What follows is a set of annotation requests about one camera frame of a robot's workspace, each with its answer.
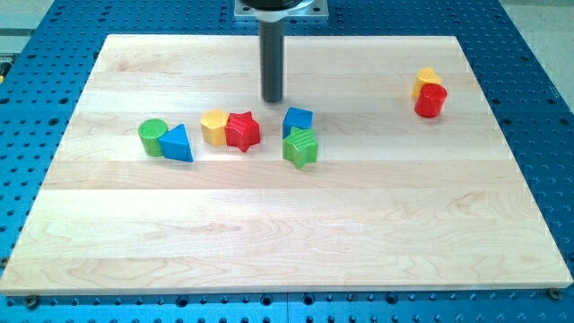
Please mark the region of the silver robot flange mount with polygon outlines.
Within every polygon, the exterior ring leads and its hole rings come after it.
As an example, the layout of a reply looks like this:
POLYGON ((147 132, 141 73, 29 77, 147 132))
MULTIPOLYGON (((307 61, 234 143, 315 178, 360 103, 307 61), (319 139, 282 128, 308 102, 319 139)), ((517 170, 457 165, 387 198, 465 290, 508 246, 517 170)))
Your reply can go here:
POLYGON ((281 19, 327 19, 327 0, 235 0, 237 21, 278 22, 281 19))

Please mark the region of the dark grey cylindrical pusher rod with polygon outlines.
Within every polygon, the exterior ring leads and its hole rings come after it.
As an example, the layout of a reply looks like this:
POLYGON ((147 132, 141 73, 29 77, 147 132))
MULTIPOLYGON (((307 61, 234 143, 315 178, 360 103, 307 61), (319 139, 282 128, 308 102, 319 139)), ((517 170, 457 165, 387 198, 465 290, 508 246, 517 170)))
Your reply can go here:
POLYGON ((284 23, 259 22, 261 94, 266 102, 283 98, 284 23))

